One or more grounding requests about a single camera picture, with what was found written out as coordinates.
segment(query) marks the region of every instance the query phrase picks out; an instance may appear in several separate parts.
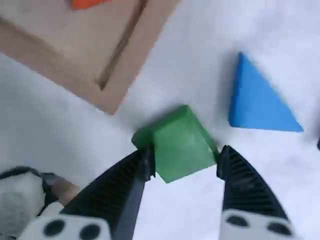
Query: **wooden tray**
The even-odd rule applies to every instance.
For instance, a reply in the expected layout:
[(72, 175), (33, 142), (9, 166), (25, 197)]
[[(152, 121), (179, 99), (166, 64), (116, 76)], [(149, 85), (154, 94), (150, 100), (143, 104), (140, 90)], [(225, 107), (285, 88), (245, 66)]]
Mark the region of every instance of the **wooden tray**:
[(0, 0), (0, 52), (114, 114), (179, 0)]

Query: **black dot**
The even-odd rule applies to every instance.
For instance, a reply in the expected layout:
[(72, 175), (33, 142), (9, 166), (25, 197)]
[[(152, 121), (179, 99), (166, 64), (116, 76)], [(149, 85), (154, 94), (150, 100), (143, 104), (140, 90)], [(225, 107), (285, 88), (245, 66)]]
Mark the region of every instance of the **black dot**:
[(93, 240), (100, 234), (100, 227), (96, 224), (90, 224), (82, 228), (80, 238), (82, 240)]
[(242, 216), (232, 215), (226, 220), (228, 223), (240, 227), (249, 227), (249, 223)]
[(53, 220), (45, 226), (43, 233), (47, 237), (53, 237), (61, 233), (64, 227), (65, 227), (65, 222), (63, 220), (60, 220), (60, 219)]
[(277, 223), (277, 222), (269, 223), (267, 229), (276, 234), (292, 236), (292, 232), (290, 231), (290, 229), (282, 223)]

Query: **black object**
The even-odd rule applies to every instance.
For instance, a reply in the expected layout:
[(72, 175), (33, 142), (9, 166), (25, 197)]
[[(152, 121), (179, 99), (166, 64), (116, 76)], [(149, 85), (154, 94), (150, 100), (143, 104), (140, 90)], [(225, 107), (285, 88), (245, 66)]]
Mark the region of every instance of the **black object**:
[(226, 222), (239, 227), (249, 227), (249, 223), (242, 216), (230, 216)]
[(104, 172), (61, 213), (105, 219), (112, 240), (131, 240), (145, 182), (155, 174), (155, 150), (153, 145), (149, 145)]
[(90, 224), (85, 226), (80, 232), (80, 238), (82, 240), (94, 240), (100, 234), (100, 227), (96, 224)]
[(292, 236), (290, 229), (282, 223), (272, 222), (268, 225), (267, 229), (279, 235)]
[(53, 237), (61, 233), (65, 228), (65, 225), (66, 223), (63, 220), (53, 220), (45, 226), (43, 233), (47, 237)]
[(216, 175), (225, 181), (223, 210), (236, 209), (289, 220), (263, 178), (231, 146), (223, 147)]

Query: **green cube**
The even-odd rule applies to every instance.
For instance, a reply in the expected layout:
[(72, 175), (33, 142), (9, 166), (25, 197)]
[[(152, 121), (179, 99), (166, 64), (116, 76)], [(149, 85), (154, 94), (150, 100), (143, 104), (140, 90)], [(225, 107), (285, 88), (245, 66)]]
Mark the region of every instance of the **green cube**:
[(154, 144), (155, 169), (166, 183), (214, 165), (219, 154), (215, 141), (187, 105), (138, 130), (131, 141), (138, 149)]

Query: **orange block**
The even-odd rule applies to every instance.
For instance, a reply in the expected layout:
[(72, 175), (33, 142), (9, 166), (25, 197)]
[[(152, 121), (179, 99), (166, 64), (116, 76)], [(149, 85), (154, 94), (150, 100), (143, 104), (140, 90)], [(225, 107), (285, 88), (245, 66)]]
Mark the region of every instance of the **orange block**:
[(77, 9), (88, 9), (95, 5), (101, 4), (103, 2), (110, 2), (111, 0), (73, 0), (72, 8)]

